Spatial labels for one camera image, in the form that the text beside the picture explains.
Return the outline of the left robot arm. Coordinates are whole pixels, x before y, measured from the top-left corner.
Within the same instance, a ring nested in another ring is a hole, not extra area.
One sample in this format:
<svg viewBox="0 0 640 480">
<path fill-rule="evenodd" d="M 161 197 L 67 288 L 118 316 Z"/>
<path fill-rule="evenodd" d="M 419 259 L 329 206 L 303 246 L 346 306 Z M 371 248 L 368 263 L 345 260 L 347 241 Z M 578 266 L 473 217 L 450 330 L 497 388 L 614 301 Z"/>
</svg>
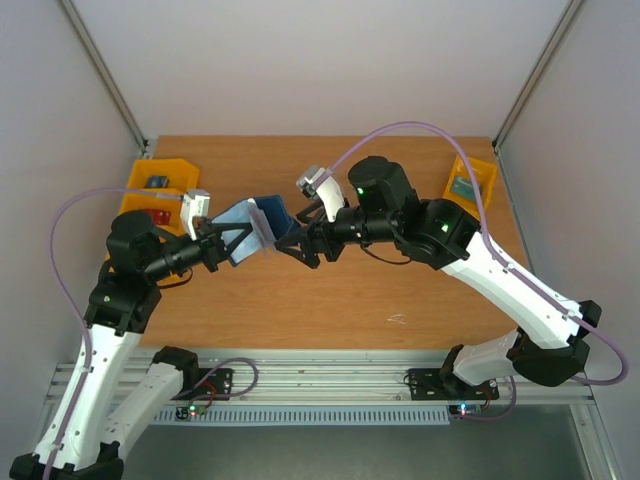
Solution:
<svg viewBox="0 0 640 480">
<path fill-rule="evenodd" d="M 81 319 L 83 345 L 51 424 L 33 452 L 17 457 L 12 479 L 119 479 L 135 442 L 173 397 L 201 386 L 196 353 L 164 347 L 143 380 L 117 407 L 124 367 L 161 300 L 159 281 L 199 264 L 209 271 L 251 233 L 249 223 L 202 220 L 193 236 L 175 236 L 135 210 L 119 215 L 106 240 L 109 258 Z"/>
</svg>

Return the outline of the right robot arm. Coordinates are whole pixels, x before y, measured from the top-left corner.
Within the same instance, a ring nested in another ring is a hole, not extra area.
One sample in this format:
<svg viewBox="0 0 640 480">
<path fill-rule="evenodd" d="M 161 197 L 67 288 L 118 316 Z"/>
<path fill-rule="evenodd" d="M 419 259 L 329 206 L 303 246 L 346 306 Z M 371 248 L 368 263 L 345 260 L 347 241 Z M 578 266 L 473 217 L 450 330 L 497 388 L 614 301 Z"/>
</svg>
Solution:
<svg viewBox="0 0 640 480">
<path fill-rule="evenodd" d="M 596 325 L 601 309 L 593 301 L 566 299 L 501 251 L 470 213 L 451 200 L 422 199 L 402 166 L 369 156 L 348 172 L 358 203 L 321 167 L 297 181 L 311 205 L 297 215 L 301 227 L 276 248 L 310 268 L 336 261 L 345 246 L 367 249 L 393 243 L 406 262 L 426 264 L 482 294 L 517 324 L 517 329 L 478 345 L 457 345 L 439 371 L 440 387 L 458 398 L 497 377 L 520 375 L 546 387 L 580 373 L 590 347 L 584 320 Z"/>
</svg>

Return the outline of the blue card holder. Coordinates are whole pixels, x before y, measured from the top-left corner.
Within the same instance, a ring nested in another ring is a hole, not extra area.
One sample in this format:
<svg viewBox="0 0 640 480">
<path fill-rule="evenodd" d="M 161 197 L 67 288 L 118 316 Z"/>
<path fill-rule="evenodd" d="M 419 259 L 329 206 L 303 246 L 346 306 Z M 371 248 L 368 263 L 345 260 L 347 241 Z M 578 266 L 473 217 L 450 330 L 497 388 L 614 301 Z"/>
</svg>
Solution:
<svg viewBox="0 0 640 480">
<path fill-rule="evenodd" d="M 211 223 L 251 225 L 251 232 L 230 255 L 229 262 L 234 267 L 256 253 L 274 250 L 277 240 L 301 227 L 280 195 L 243 199 L 214 217 Z"/>
</svg>

